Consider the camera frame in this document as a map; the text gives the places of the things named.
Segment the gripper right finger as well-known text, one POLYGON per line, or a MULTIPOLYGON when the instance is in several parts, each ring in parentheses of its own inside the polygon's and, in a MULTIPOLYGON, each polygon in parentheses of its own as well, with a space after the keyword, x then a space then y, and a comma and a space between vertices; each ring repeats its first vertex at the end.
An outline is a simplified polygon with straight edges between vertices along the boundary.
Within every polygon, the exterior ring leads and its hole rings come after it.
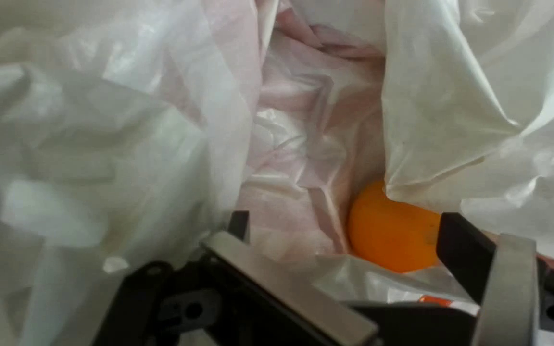
POLYGON ((533 239, 500 234, 471 346, 535 346, 539 270, 533 239))

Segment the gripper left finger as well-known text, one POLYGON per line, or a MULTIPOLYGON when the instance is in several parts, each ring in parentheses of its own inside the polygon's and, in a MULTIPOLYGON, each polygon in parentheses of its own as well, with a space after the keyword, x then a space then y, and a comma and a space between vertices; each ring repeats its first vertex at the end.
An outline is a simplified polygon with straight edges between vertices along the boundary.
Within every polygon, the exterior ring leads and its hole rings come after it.
POLYGON ((231 232, 212 234, 204 239, 204 247, 264 291, 316 339, 329 346, 368 346, 377 336, 377 326, 369 318, 298 280, 231 232))

